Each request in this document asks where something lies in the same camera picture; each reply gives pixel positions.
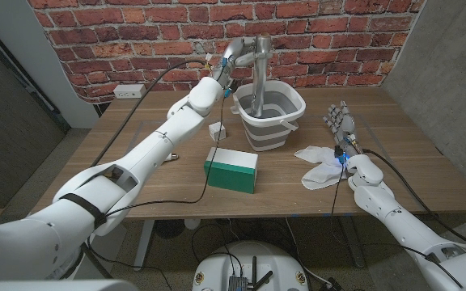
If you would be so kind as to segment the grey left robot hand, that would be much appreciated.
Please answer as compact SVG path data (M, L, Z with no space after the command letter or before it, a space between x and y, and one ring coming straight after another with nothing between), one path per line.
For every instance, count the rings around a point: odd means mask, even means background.
M266 80L266 72L271 53L272 40L267 33L256 37L240 37L234 39L226 48L212 77L223 89L228 88L233 80L231 76L237 67L254 65L253 81L262 84Z

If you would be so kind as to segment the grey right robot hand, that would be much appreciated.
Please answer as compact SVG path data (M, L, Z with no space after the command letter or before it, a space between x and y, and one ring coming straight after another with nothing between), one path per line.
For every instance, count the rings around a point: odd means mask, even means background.
M338 107L332 104L328 108L328 115L323 117L323 121L332 131L336 144L348 156L352 157L362 153L358 144L354 117L344 100L340 102Z

